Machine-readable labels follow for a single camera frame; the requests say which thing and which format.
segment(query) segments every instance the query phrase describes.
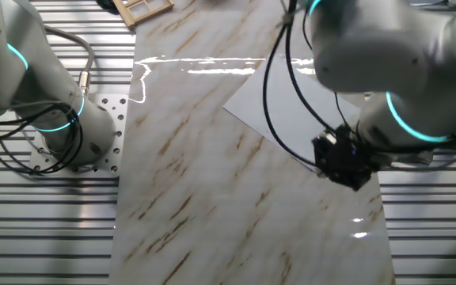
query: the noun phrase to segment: gray floor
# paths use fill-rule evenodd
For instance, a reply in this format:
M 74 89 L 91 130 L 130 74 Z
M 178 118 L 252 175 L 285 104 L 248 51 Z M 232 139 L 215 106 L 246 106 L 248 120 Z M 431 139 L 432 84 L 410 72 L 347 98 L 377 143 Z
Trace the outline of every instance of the gray floor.
M 102 11 L 94 0 L 33 4 L 47 25 L 93 45 L 92 92 L 129 92 L 135 36 L 120 17 Z M 67 40 L 49 40 L 77 77 L 86 53 Z M 8 145 L 29 159 L 23 137 Z M 456 285 L 456 165 L 440 173 L 379 176 L 397 284 Z M 0 284 L 107 284 L 116 194 L 117 181 L 40 185 L 0 164 Z

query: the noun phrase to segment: metal bracket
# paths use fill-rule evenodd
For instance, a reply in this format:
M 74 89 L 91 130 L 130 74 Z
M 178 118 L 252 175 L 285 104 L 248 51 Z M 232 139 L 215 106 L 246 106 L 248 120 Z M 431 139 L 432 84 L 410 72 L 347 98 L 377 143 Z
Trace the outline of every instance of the metal bracket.
M 116 125 L 116 137 L 111 149 L 92 165 L 84 165 L 77 169 L 65 168 L 57 173 L 47 176 L 34 176 L 36 179 L 57 179 L 57 178 L 115 178 L 120 175 L 121 162 L 123 158 L 124 134 L 126 131 L 126 117 L 128 106 L 128 95 L 122 94 L 90 94 L 89 99 L 97 105 L 107 109 Z M 46 150 L 43 136 L 37 132 L 34 143 L 39 148 Z M 39 166 L 41 169 L 50 167 L 57 160 L 49 154 L 32 149 L 29 167 Z

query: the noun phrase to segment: cable connector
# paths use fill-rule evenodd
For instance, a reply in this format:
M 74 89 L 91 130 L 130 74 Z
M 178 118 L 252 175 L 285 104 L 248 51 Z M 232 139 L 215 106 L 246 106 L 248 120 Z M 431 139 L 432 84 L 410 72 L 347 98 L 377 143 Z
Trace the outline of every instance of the cable connector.
M 78 86 L 82 93 L 89 97 L 89 86 L 91 85 L 91 73 L 89 71 L 82 71 L 78 79 Z

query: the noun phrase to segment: black cable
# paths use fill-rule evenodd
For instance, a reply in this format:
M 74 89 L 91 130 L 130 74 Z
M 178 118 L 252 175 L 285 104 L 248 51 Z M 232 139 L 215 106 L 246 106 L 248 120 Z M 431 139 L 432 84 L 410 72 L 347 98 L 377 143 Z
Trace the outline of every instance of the black cable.
M 288 10 L 288 13 L 289 14 L 292 14 L 295 9 L 296 9 L 296 6 L 297 6 L 297 0 L 290 0 L 290 8 Z M 300 101 L 302 102 L 302 104 L 307 108 L 307 111 L 309 111 L 309 113 L 311 115 L 314 116 L 314 118 L 320 123 L 322 124 L 324 127 L 327 128 L 327 130 L 331 131 L 333 134 L 336 133 L 335 129 L 333 127 L 331 127 L 329 124 L 327 124 L 317 113 L 316 111 L 314 111 L 314 109 L 309 105 L 309 102 L 307 102 L 307 100 L 304 98 L 303 94 L 302 94 L 302 91 L 300 90 L 300 86 L 298 86 L 298 83 L 297 83 L 297 78 L 295 77 L 295 72 L 293 71 L 293 65 L 291 63 L 291 28 L 293 28 L 293 17 L 291 17 L 291 24 L 289 25 L 285 25 L 286 26 L 286 64 L 287 64 L 287 67 L 288 67 L 288 72 L 290 74 L 290 79 L 291 79 L 291 83 L 293 84 L 293 87 L 294 87 L 294 90 L 295 92 L 297 93 L 298 95 L 298 98 L 300 99 Z
M 16 133 L 18 133 L 20 130 L 24 129 L 25 127 L 27 127 L 28 125 L 30 125 L 32 122 L 34 122 L 35 120 L 37 120 L 38 118 L 40 118 L 42 115 L 50 112 L 50 111 L 53 111 L 53 110 L 56 110 L 58 109 L 59 107 L 57 105 L 52 105 L 51 107 L 49 108 L 46 108 L 45 110 L 43 110 L 42 112 L 39 112 L 37 113 L 36 115 L 33 115 L 33 116 L 29 116 L 26 119 L 26 121 L 21 125 L 19 126 L 18 128 L 16 128 L 15 130 L 9 132 L 8 134 L 6 135 L 2 135 L 0 136 L 0 139 L 7 139 L 9 137 L 11 137 L 12 135 L 15 135 Z M 12 124 L 10 122 L 17 122 L 17 121 L 21 121 L 21 120 L 14 120 L 14 121 L 6 121 L 6 122 L 0 122 L 0 125 L 9 125 L 9 124 Z
M 23 169 L 14 168 L 13 166 L 11 166 L 8 163 L 6 163 L 6 161 L 4 161 L 0 157 L 0 162 L 4 166 L 6 166 L 8 169 L 11 169 L 11 170 L 13 170 L 13 171 L 15 171 L 17 173 L 37 174 L 37 175 L 50 174 L 50 173 L 56 173 L 56 172 L 60 171 L 61 169 L 64 169 L 65 167 L 67 167 L 77 157 L 78 153 L 80 152 L 80 149 L 82 148 L 82 144 L 83 144 L 83 130 L 82 130 L 82 125 L 80 124 L 78 115 L 77 115 L 76 112 L 71 112 L 70 111 L 71 107 L 67 106 L 66 104 L 58 104 L 55 107 L 58 108 L 63 113 L 65 113 L 68 121 L 71 122 L 71 124 L 70 124 L 70 143 L 69 143 L 70 146 L 65 150 L 64 155 L 54 165 L 52 165 L 52 166 L 50 166 L 50 167 L 48 167 L 46 169 L 36 170 L 36 169 L 32 169 L 32 168 L 24 165 L 22 162 L 18 161 L 18 159 L 15 158 L 8 151 L 8 149 L 6 148 L 6 145 L 2 141 L 2 139 L 0 139 L 0 144 L 1 144 L 2 148 L 3 148 L 3 150 L 5 151 L 5 153 L 8 156 L 10 156 L 17 164 L 22 166 Z M 74 147 L 74 142 L 77 140 L 77 133 L 79 133 L 79 135 L 80 135 L 80 142 L 78 144 L 77 150 L 70 157 L 70 153 L 71 153 L 71 151 L 72 151 L 72 149 Z
M 349 128 L 349 131 L 350 131 L 352 134 L 355 134 L 355 131 L 353 131 L 353 129 L 352 129 L 351 126 L 349 125 L 348 121 L 346 120 L 346 117 L 344 117 L 344 114 L 342 113 L 342 110 L 340 110 L 340 106 L 339 106 L 339 96 L 337 95 L 337 92 L 334 91 L 333 94 L 334 94 L 335 97 L 336 97 L 336 106 L 337 106 L 337 111 L 339 111 L 340 117 L 341 117 L 342 120 L 344 121 L 344 124 L 346 125 L 346 127 Z
M 302 157 L 301 155 L 295 153 L 292 149 L 290 149 L 284 142 L 283 140 L 281 140 L 281 138 L 279 137 L 279 135 L 277 135 L 277 132 L 276 130 L 274 129 L 274 126 L 272 125 L 272 121 L 270 119 L 270 114 L 268 113 L 268 102 L 267 102 L 267 88 L 268 88 L 268 77 L 269 77 L 269 74 L 270 74 L 270 67 L 272 65 L 272 60 L 274 59 L 274 56 L 276 55 L 276 51 L 277 51 L 277 47 L 279 46 L 279 43 L 281 42 L 281 40 L 283 39 L 283 36 L 284 36 L 284 32 L 286 32 L 286 29 L 287 29 L 287 26 L 289 24 L 284 24 L 283 27 L 281 28 L 280 32 L 279 32 L 279 35 L 277 36 L 277 40 L 275 40 L 275 44 L 274 44 L 274 47 L 272 48 L 272 52 L 270 53 L 269 57 L 268 57 L 268 62 L 267 62 L 267 66 L 265 68 L 265 76 L 264 76 L 264 79 L 263 79 L 263 110 L 264 110 L 264 113 L 265 113 L 265 119 L 267 120 L 267 125 L 268 125 L 268 128 L 270 129 L 270 132 L 272 133 L 272 135 L 274 136 L 275 140 L 277 141 L 277 143 L 285 150 L 287 151 L 289 154 L 291 154 L 293 157 L 297 158 L 299 161 L 301 162 L 304 162 L 305 164 L 307 165 L 311 165 L 311 166 L 316 166 L 316 164 L 310 160 L 308 160 L 307 158 L 304 158 Z
M 307 37 L 307 32 L 306 32 L 306 22 L 307 22 L 307 15 L 309 14 L 309 10 L 310 10 L 310 5 L 308 5 L 308 8 L 306 9 L 306 12 L 304 13 L 304 20 L 302 22 L 302 33 L 304 34 L 304 39 L 306 40 L 307 46 L 312 51 L 313 45 L 309 42 L 309 38 Z

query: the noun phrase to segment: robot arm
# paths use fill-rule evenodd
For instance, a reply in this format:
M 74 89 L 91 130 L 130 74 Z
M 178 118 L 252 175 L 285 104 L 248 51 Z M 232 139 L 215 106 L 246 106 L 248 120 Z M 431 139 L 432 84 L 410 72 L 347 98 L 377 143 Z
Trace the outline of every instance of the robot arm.
M 433 149 L 456 134 L 456 16 L 408 0 L 330 0 L 315 7 L 312 26 L 322 85 L 382 94 L 363 106 L 357 125 L 356 139 L 376 155 Z
M 19 116 L 28 117 L 48 108 L 50 102 L 68 104 L 80 118 L 84 137 L 71 165 L 93 163 L 111 147 L 115 124 L 107 110 L 92 103 L 83 91 L 55 56 L 40 14 L 29 1 L 0 0 L 0 115 L 14 108 Z M 27 106 L 15 108 L 16 101 Z M 65 156 L 63 150 L 71 144 L 71 121 L 64 114 L 49 112 L 32 125 L 58 160 Z

